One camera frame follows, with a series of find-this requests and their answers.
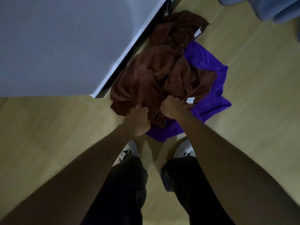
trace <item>brown cloth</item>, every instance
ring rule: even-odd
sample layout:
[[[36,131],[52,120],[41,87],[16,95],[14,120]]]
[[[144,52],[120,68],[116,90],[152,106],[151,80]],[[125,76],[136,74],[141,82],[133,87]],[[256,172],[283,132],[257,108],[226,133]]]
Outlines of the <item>brown cloth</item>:
[[[165,117],[160,105],[168,95],[178,97],[186,109],[187,98],[199,102],[210,91],[216,73],[191,66],[184,57],[184,48],[194,40],[194,33],[201,27],[203,33],[209,23],[188,11],[174,13],[164,23],[155,26],[149,47],[136,55],[122,70],[112,85],[111,108],[125,116],[137,104],[147,106],[148,119],[164,128]]]

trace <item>purple towel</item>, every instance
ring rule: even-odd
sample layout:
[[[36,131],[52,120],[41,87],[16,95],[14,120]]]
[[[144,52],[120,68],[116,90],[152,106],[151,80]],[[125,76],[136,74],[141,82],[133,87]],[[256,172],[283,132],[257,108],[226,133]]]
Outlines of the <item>purple towel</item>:
[[[185,49],[185,58],[195,67],[212,70],[217,73],[211,92],[191,110],[195,117],[205,122],[216,113],[231,106],[231,103],[221,96],[228,67],[219,62],[210,52],[195,41],[192,41]],[[154,126],[146,134],[157,141],[165,142],[167,138],[181,133],[183,133],[183,130],[178,122],[169,120],[165,128]]]

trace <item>pant leg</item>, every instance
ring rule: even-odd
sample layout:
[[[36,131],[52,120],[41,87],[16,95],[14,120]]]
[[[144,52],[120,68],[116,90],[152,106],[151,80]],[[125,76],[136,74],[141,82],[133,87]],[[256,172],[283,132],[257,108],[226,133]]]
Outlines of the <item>pant leg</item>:
[[[127,153],[121,163],[111,168],[81,224],[141,225],[147,179],[140,159]]]
[[[160,173],[165,189],[175,192],[190,224],[234,224],[210,187],[194,156],[173,158]]]

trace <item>gray blue curtain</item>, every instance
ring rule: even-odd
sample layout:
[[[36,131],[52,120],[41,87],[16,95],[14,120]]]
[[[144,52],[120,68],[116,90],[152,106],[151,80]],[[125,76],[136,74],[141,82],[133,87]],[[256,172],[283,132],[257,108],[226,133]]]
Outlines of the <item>gray blue curtain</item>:
[[[223,5],[232,5],[243,0],[219,0]],[[273,19],[284,23],[300,16],[300,0],[248,0],[257,17],[263,21]],[[298,41],[300,42],[300,18]]]

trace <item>tile floor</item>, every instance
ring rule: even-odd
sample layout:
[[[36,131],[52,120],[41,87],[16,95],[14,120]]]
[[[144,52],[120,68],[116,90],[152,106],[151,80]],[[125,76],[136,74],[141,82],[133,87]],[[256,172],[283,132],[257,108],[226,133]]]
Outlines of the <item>tile floor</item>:
[[[229,66],[224,97],[232,107],[207,124],[266,169],[300,203],[300,44],[297,21],[259,21],[248,2],[182,0],[211,25],[197,42]],[[0,218],[122,121],[109,95],[0,98]],[[148,170],[144,224],[189,224],[158,169],[184,134],[137,143]]]

